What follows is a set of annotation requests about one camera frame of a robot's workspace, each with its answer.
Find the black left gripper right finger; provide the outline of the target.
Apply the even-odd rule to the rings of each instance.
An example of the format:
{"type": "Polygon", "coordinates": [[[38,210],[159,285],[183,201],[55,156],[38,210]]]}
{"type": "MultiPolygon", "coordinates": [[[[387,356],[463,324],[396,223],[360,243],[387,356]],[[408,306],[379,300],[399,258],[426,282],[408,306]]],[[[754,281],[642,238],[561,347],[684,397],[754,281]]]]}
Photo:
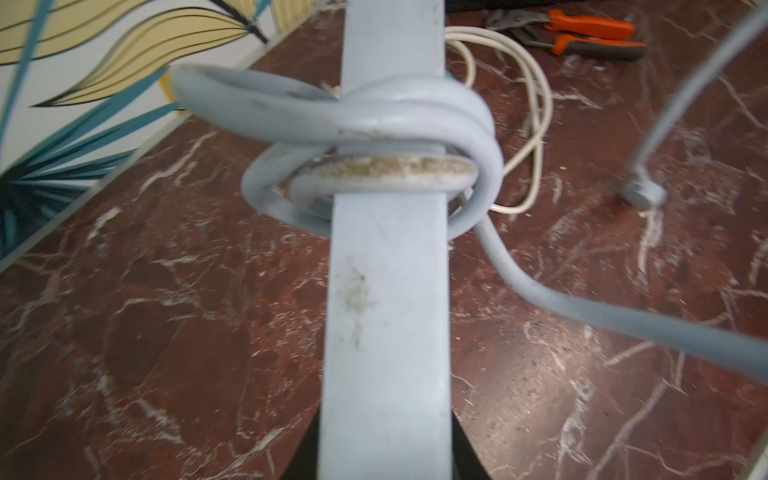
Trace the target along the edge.
{"type": "Polygon", "coordinates": [[[459,419],[452,413],[453,480],[490,480],[459,419]]]}

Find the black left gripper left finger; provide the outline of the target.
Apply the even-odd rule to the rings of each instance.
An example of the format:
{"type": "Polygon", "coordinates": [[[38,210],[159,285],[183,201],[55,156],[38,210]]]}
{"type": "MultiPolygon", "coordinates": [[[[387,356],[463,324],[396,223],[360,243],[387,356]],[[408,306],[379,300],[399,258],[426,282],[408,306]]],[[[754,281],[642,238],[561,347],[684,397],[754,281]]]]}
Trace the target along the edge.
{"type": "Polygon", "coordinates": [[[316,480],[319,453],[320,409],[317,409],[281,480],[316,480]]]}

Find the grey power strip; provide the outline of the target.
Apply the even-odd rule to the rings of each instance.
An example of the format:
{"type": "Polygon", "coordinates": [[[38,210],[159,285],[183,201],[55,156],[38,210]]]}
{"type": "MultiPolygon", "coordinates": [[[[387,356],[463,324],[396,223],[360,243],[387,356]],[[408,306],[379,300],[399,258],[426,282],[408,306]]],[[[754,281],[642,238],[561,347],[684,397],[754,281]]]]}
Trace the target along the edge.
{"type": "MultiPolygon", "coordinates": [[[[416,115],[364,90],[444,73],[440,1],[351,1],[342,58],[348,155],[440,154],[416,115]]],[[[452,475],[446,197],[340,194],[334,202],[317,475],[452,475]]]]}

